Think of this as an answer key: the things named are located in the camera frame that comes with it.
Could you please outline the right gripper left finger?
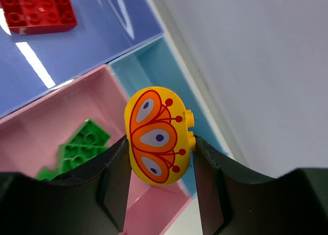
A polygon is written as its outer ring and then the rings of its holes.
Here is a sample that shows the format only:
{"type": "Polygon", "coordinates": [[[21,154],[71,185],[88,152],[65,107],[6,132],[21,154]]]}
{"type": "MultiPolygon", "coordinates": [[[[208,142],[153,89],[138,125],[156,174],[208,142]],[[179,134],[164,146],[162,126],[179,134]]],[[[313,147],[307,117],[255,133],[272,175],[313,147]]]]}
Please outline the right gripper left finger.
{"type": "Polygon", "coordinates": [[[1,234],[119,234],[131,179],[129,142],[51,181],[1,173],[1,234]]]}

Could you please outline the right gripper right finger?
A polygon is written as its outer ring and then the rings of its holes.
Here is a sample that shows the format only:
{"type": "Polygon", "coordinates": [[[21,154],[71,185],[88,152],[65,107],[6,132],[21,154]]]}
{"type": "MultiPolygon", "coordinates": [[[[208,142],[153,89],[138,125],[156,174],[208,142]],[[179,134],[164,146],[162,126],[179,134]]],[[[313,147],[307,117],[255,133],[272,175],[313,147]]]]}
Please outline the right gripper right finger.
{"type": "Polygon", "coordinates": [[[193,165],[203,234],[327,234],[327,169],[271,178],[201,137],[193,165]]]}

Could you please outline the yellow printed round lego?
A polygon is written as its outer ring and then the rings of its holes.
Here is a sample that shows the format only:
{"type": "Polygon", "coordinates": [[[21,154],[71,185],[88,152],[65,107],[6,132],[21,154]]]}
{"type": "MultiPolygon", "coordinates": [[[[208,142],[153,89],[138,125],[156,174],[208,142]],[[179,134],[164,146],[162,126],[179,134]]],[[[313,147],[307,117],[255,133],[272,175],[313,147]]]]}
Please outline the yellow printed round lego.
{"type": "Polygon", "coordinates": [[[124,118],[134,173],[156,186],[180,180],[196,149],[194,116],[181,98],[168,88],[144,88],[130,98],[124,118]]]}

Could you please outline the red lego brick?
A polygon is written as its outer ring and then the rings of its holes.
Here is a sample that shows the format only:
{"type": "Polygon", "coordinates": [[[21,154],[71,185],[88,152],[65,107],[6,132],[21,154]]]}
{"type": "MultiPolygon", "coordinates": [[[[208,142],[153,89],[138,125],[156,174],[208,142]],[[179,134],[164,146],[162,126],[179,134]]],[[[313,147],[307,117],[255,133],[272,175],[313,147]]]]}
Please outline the red lego brick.
{"type": "Polygon", "coordinates": [[[70,0],[1,0],[10,31],[20,35],[60,33],[77,26],[70,0]]]}

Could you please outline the green curved lego brick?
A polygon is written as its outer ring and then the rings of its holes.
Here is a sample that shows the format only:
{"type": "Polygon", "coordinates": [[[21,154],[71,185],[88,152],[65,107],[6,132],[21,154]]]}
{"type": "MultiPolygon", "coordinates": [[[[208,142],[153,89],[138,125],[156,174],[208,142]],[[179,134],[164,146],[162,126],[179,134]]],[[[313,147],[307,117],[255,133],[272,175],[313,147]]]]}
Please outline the green curved lego brick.
{"type": "Polygon", "coordinates": [[[67,144],[105,146],[110,137],[98,124],[88,119],[73,133],[67,144]]]}

